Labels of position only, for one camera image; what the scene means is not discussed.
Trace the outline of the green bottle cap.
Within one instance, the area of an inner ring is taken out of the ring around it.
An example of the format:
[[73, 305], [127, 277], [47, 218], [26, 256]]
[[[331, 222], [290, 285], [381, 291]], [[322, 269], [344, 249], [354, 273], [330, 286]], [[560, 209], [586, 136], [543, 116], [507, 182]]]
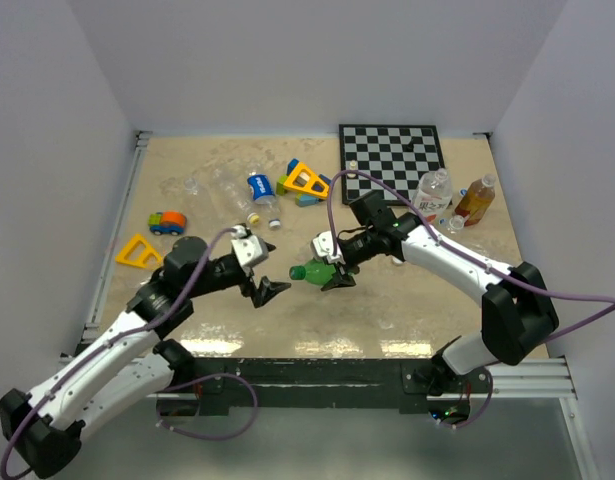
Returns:
[[292, 280], [304, 280], [307, 270], [303, 265], [292, 266], [289, 270], [289, 276]]

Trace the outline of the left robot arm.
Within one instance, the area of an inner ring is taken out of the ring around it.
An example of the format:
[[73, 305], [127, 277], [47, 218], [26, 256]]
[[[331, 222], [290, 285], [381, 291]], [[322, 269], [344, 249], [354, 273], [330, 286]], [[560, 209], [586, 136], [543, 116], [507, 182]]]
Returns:
[[243, 226], [226, 229], [229, 253], [213, 258], [214, 246], [195, 236], [177, 240], [113, 324], [69, 364], [28, 391], [0, 399], [8, 444], [0, 475], [10, 478], [8, 458], [17, 453], [30, 472], [48, 479], [79, 453], [99, 427], [143, 397], [183, 392], [194, 380], [193, 356], [167, 336], [193, 312], [193, 299], [232, 287], [266, 305], [288, 289], [286, 282], [254, 280], [255, 266], [274, 245]]

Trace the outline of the Pepsi label clear bottle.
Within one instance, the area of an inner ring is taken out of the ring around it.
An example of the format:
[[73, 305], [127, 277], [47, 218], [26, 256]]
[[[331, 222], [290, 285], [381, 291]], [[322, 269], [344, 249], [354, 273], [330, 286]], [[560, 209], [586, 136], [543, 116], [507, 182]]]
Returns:
[[248, 174], [247, 184], [252, 193], [253, 202], [263, 208], [268, 217], [271, 230], [282, 227], [281, 210], [269, 178], [262, 172], [253, 170]]

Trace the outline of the green plastic bottle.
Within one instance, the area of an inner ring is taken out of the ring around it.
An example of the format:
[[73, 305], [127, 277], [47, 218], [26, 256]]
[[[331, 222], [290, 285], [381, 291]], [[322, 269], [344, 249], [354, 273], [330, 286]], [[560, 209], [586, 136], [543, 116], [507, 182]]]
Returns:
[[336, 273], [333, 265], [328, 265], [316, 260], [310, 260], [304, 265], [304, 281], [319, 287], [325, 286]]

